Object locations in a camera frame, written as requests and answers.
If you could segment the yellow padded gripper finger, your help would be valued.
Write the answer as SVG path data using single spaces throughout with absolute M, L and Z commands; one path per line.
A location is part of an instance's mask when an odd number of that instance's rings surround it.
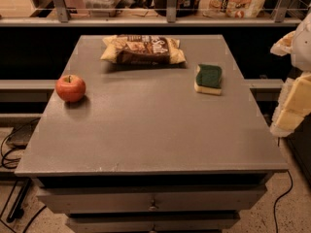
M 278 56 L 291 54 L 293 51 L 292 48 L 293 38 L 294 38 L 294 31 L 286 34 L 278 42 L 276 42 L 270 49 L 270 52 Z
M 296 79 L 287 78 L 272 116 L 270 132 L 276 137 L 287 137 L 310 113 L 311 74 L 302 74 Z

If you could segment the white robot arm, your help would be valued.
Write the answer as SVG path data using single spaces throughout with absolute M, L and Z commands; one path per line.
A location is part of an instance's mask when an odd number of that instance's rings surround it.
M 272 135 L 287 137 L 311 114 L 311 14 L 295 31 L 275 43 L 270 52 L 289 54 L 292 66 L 301 71 L 297 78 L 287 78 L 283 83 L 270 125 Z

